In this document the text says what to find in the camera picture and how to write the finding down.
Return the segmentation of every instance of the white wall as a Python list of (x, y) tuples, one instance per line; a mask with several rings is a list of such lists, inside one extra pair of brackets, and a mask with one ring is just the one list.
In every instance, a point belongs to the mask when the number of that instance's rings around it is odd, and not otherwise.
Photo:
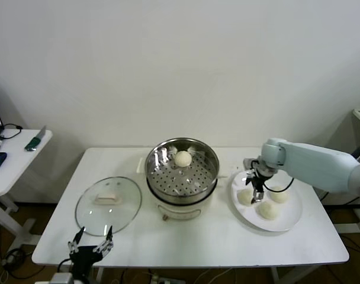
[(360, 1), (0, 0), (1, 115), (54, 132), (21, 201), (58, 200), (91, 146), (327, 145), (341, 131), (352, 148), (355, 107)]

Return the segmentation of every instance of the table leg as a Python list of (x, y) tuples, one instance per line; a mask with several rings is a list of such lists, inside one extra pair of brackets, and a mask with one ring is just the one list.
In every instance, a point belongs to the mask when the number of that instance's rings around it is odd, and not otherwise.
[(278, 277), (276, 267), (272, 267), (271, 272), (275, 284), (293, 284), (299, 281), (301, 278), (307, 276), (310, 272), (316, 270), (318, 267), (320, 266), (319, 265), (297, 266), (280, 279)]
[(9, 214), (0, 208), (0, 224), (4, 226), (9, 232), (15, 235), (9, 250), (20, 247), (23, 244), (36, 245), (38, 244), (40, 235), (32, 235), (29, 233), (30, 229), (34, 225), (35, 219), (26, 220), (23, 226), (19, 225), (15, 219), (9, 216)]
[(97, 271), (97, 276), (96, 276), (96, 282), (97, 283), (101, 283), (101, 279), (102, 279), (102, 274), (104, 273), (104, 268), (103, 267), (99, 267), (98, 271)]
[(4, 204), (7, 208), (10, 208), (13, 212), (18, 211), (18, 206), (14, 204), (13, 200), (9, 197), (8, 194), (2, 195), (0, 197), (0, 202)]
[[(360, 219), (360, 209), (354, 209), (354, 213)], [(334, 224), (339, 234), (355, 234), (360, 233), (360, 222), (349, 224)]]

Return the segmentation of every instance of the white table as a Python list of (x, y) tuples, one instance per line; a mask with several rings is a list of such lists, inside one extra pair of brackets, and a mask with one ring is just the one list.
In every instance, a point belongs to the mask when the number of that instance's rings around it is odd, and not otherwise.
[[(295, 180), (303, 201), (299, 223), (286, 233), (270, 233), (242, 222), (230, 205), (227, 184), (218, 180), (210, 207), (189, 221), (164, 222), (146, 185), (137, 173), (141, 157), (149, 148), (91, 148), (83, 155), (35, 251), (33, 261), (58, 265), (68, 257), (67, 242), (79, 231), (75, 206), (84, 190), (110, 176), (135, 180), (143, 194), (142, 207), (133, 222), (114, 234), (114, 248), (96, 266), (101, 267), (277, 267), (341, 263), (349, 254), (323, 209), (313, 188)], [(232, 174), (243, 169), (245, 157), (257, 157), (259, 148), (215, 148), (221, 171)], [(284, 184), (284, 172), (274, 177)], [(84, 234), (80, 245), (103, 240)], [(315, 265), (296, 268), (279, 283), (292, 283)]]
[[(2, 135), (10, 137), (17, 133), (18, 130), (6, 129)], [(22, 130), (16, 137), (2, 142), (0, 151), (6, 152), (8, 157), (0, 167), (0, 201), (8, 208), (6, 211), (0, 208), (0, 224), (15, 235), (15, 240), (10, 246), (10, 250), (21, 246), (22, 244), (37, 244), (40, 236), (29, 233), (35, 220), (26, 220), (23, 226), (20, 226), (13, 218), (9, 216), (10, 211), (17, 211), (18, 207), (10, 200), (7, 193), (14, 183), (24, 173), (26, 168), (38, 156), (39, 152), (52, 137), (50, 130), (46, 131), (41, 143), (37, 146), (36, 151), (27, 152), (24, 147), (30, 140), (38, 134), (39, 130)]]

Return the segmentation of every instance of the dough ball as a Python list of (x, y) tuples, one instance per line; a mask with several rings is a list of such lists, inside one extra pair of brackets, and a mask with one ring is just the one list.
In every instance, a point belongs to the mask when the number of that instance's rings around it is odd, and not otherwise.
[(175, 164), (178, 167), (188, 167), (192, 163), (192, 156), (187, 151), (177, 152)]
[(279, 208), (269, 201), (264, 201), (259, 204), (258, 210), (261, 216), (268, 220), (274, 220), (279, 215)]
[[(282, 188), (280, 188), (279, 186), (273, 186), (271, 189), (273, 189), (274, 191), (280, 191)], [(286, 203), (289, 199), (289, 194), (287, 191), (283, 191), (283, 192), (270, 191), (269, 196), (273, 201), (277, 203)]]
[(242, 205), (251, 206), (251, 200), (253, 198), (253, 189), (246, 188), (237, 194), (238, 201)]

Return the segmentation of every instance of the robotic arm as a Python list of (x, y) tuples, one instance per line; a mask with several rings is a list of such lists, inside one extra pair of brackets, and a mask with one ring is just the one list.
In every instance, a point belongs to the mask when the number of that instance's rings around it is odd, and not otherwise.
[(257, 159), (245, 159), (252, 182), (252, 203), (263, 199), (263, 184), (278, 170), (292, 178), (328, 192), (347, 192), (360, 196), (360, 163), (350, 154), (309, 144), (290, 143), (271, 138)]

